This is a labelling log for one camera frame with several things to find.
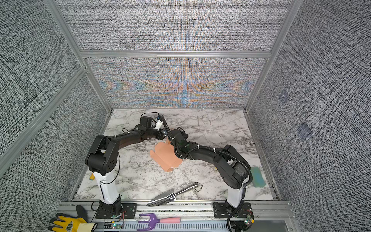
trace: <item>work glove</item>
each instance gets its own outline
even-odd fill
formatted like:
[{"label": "work glove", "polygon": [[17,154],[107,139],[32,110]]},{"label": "work glove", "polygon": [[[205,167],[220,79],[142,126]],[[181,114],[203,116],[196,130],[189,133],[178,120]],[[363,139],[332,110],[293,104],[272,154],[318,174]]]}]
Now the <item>work glove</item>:
[{"label": "work glove", "polygon": [[97,223],[87,223],[88,216],[81,205],[76,205],[77,217],[57,213],[56,218],[50,220],[54,224],[48,230],[55,232],[93,232]]}]

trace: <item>trowel handle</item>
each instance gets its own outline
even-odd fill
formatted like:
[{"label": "trowel handle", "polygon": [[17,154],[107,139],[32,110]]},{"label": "trowel handle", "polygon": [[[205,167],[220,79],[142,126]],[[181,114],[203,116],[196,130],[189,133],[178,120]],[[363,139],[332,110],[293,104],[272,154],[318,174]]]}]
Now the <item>trowel handle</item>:
[{"label": "trowel handle", "polygon": [[192,190],[192,189],[197,188],[197,186],[198,186],[198,184],[195,182],[195,183],[193,183],[192,185],[190,185],[190,186],[188,186],[188,187],[186,187],[186,188],[180,190],[179,192],[175,193],[175,194],[172,195],[172,196],[175,197],[176,195],[179,195],[179,194],[182,194],[182,193],[188,192],[188,191],[190,191],[190,190]]},{"label": "trowel handle", "polygon": [[163,218],[163,219],[160,219],[160,223],[171,223],[171,224],[180,223],[180,217]]}]

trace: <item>mounting plate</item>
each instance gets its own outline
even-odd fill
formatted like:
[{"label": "mounting plate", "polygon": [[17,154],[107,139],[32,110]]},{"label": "mounting plate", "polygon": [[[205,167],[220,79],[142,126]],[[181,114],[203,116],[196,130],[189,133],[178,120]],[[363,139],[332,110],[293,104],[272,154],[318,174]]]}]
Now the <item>mounting plate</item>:
[{"label": "mounting plate", "polygon": [[[214,209],[214,217],[215,218],[228,218],[229,213],[227,212],[227,204],[219,203],[219,202],[213,202],[213,209]],[[253,217],[253,211],[251,209],[251,204],[248,202],[245,202],[242,206],[241,211],[237,214],[237,217],[235,218],[241,218],[245,219],[247,215],[249,215],[248,211],[250,210],[251,216]]]},{"label": "mounting plate", "polygon": [[[134,219],[135,213],[137,212],[137,204],[136,203],[121,203],[122,209],[126,212],[124,213],[124,219]],[[105,211],[104,209],[98,208],[96,212],[96,219],[113,219],[112,213]]]}]

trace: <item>patterned wall panel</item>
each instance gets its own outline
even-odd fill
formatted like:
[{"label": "patterned wall panel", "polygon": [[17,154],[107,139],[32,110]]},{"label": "patterned wall panel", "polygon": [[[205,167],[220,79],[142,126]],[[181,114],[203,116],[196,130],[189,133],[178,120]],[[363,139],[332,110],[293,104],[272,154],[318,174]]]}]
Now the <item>patterned wall panel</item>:
[{"label": "patterned wall panel", "polygon": [[106,111],[84,76],[0,178],[0,228],[48,231],[68,200]]},{"label": "patterned wall panel", "polygon": [[57,3],[85,50],[270,50],[290,0]]},{"label": "patterned wall panel", "polygon": [[305,0],[250,111],[302,231],[371,231],[370,12]]},{"label": "patterned wall panel", "polygon": [[264,59],[89,58],[114,108],[244,107]]},{"label": "patterned wall panel", "polygon": [[0,156],[80,65],[42,0],[0,2]]}]

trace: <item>white marble tabletop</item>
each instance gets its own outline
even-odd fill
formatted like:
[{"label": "white marble tabletop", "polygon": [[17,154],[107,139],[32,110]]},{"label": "white marble tabletop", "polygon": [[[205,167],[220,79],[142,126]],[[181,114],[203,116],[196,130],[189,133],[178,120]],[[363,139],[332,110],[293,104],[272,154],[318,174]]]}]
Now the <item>white marble tabletop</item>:
[{"label": "white marble tabletop", "polygon": [[[139,123],[141,114],[153,111],[160,111],[169,127],[182,127],[189,135],[188,141],[211,147],[232,145],[251,166],[259,167],[267,183],[242,110],[115,110],[104,135],[120,134],[124,127],[133,129]],[[201,191],[181,194],[178,200],[226,199],[227,185],[212,164],[185,159],[173,171],[165,172],[149,154],[158,142],[151,139],[119,150],[121,169],[115,182],[122,200],[150,200],[168,189],[177,191],[193,182],[203,185]],[[89,180],[90,175],[88,170],[75,199],[99,199],[97,182]],[[272,200],[273,197],[268,185],[254,187],[251,184],[245,199]]]}]

